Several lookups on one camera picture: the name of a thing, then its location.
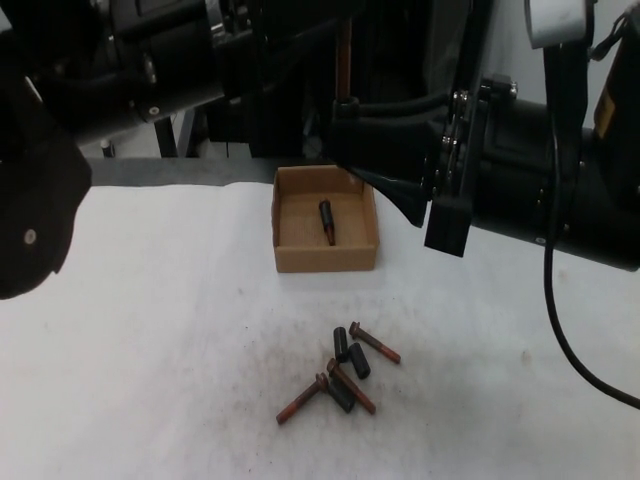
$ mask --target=screw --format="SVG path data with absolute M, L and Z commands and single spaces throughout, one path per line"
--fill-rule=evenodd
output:
M 371 415 L 376 413 L 376 406 L 371 400 L 369 400 L 369 397 L 367 397 L 362 392 L 362 390 L 360 390 L 358 386 L 353 383 L 353 380 L 351 380 L 349 376 L 340 369 L 340 365 L 338 365 L 338 362 L 335 358 L 329 360 L 329 363 L 327 364 L 327 372 L 329 372 L 329 376 L 331 378 L 336 377 L 344 384 L 345 387 L 351 390 L 351 393 L 356 396 L 358 402 L 360 402 L 360 404 L 365 408 L 367 412 L 369 412 Z
M 318 373 L 316 375 L 316 381 L 302 392 L 298 398 L 291 402 L 287 408 L 278 414 L 276 417 L 278 425 L 284 424 L 287 420 L 293 417 L 305 403 L 313 398 L 316 393 L 321 391 L 326 392 L 328 386 L 329 380 L 327 379 L 327 376 L 324 373 Z
M 364 343 L 369 345 L 371 348 L 374 348 L 375 350 L 379 351 L 381 354 L 383 354 L 385 357 L 387 357 L 393 363 L 398 363 L 398 364 L 400 363 L 400 355 L 398 355 L 396 352 L 394 352 L 389 347 L 384 345 L 381 341 L 373 338 L 367 332 L 362 330 L 360 328 L 360 322 L 357 322 L 357 323 L 353 322 L 351 324 L 351 327 L 349 328 L 349 333 L 351 334 L 351 336 L 354 339 L 358 339 L 359 338 Z
M 38 235 L 33 229 L 27 230 L 24 234 L 24 243 L 26 243 L 27 245 L 33 245 L 34 243 L 36 243 L 37 239 Z

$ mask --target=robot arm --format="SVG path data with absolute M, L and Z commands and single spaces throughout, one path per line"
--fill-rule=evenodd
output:
M 518 100 L 509 79 L 475 86 L 470 65 L 492 5 L 476 0 L 452 95 L 389 105 L 341 98 L 328 150 L 412 224 L 423 224 L 432 202 L 431 248 L 462 256 L 471 225 L 542 245 L 554 192 L 552 112 L 563 164 L 557 248 L 636 270 L 640 151 L 632 115 L 640 104 L 640 8 L 626 17 L 598 125 L 583 131 L 593 11 L 554 30 L 538 19 L 545 1 L 562 3 L 531 0 L 530 30 L 546 28 L 544 38 L 564 42 L 542 43 L 546 105 Z M 35 288 L 64 262 L 90 187 L 75 142 L 265 88 L 364 0 L 64 3 L 68 8 L 0 0 L 13 25 L 0 35 L 0 118 L 7 123 L 0 141 L 0 298 Z

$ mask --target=copper screw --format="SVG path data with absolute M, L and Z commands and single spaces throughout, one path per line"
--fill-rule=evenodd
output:
M 300 410 L 305 403 L 307 403 L 313 396 L 318 392 L 326 392 L 327 387 L 329 386 L 329 380 L 324 373 L 319 373 L 316 375 L 316 381 L 313 382 L 313 385 L 309 386 L 304 392 L 300 394 L 298 398 L 296 398 L 293 402 L 289 404 L 287 408 L 281 411 L 276 420 L 278 421 L 278 425 L 282 425 L 291 417 L 293 417 L 298 410 Z
M 336 38 L 336 99 L 345 102 L 351 95 L 351 19 L 338 24 Z
M 357 322 L 357 323 L 353 322 L 351 324 L 351 328 L 349 328 L 349 333 L 351 334 L 351 336 L 354 339 L 359 338 L 364 343 L 369 345 L 371 348 L 374 348 L 377 351 L 379 351 L 381 354 L 383 354 L 385 357 L 387 357 L 393 363 L 397 363 L 397 364 L 400 363 L 400 355 L 398 355 L 396 352 L 391 350 L 389 347 L 387 347 L 381 341 L 377 340 L 376 338 L 373 338 L 367 332 L 362 330 L 360 328 L 360 322 Z
M 371 415 L 376 413 L 376 406 L 371 400 L 369 400 L 369 397 L 367 397 L 362 392 L 362 390 L 360 390 L 358 386 L 353 383 L 353 380 L 351 380 L 349 376 L 340 369 L 340 365 L 335 358 L 329 360 L 329 363 L 327 364 L 327 371 L 329 372 L 329 376 L 331 378 L 336 377 L 344 384 L 345 387 L 351 390 L 351 393 L 356 396 L 358 402 L 362 404 L 367 412 L 369 412 Z

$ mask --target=screw head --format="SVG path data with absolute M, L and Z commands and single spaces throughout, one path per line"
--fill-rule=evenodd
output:
M 316 382 L 318 382 L 318 386 L 320 387 L 320 390 L 323 392 L 326 392 L 327 388 L 329 388 L 329 379 L 324 373 L 316 374 Z
M 358 334 L 358 330 L 360 330 L 360 322 L 353 322 L 349 327 L 349 335 L 355 337 Z
M 336 368 L 338 368 L 338 362 L 335 358 L 332 358 L 329 360 L 329 363 L 327 363 L 327 372 L 329 372 L 330 377 L 333 377 L 333 372 Z
M 30 228 L 25 232 L 24 243 L 26 243 L 27 245 L 33 245 L 34 243 L 36 243 L 36 240 L 38 240 L 38 234 L 35 230 Z

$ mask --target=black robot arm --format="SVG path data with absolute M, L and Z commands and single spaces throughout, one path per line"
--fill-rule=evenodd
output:
M 518 100 L 515 84 L 500 76 L 482 79 L 475 89 L 458 82 L 449 98 L 414 101 L 410 108 L 353 99 L 337 104 L 331 157 L 384 193 L 413 225 L 423 225 L 431 202 L 427 247 L 462 257 L 471 225 L 545 245 L 554 191 L 553 115 L 563 158 L 556 248 L 635 271 L 640 7 L 627 14 L 619 33 L 593 130 L 582 128 L 589 37 L 545 51 L 546 104 Z

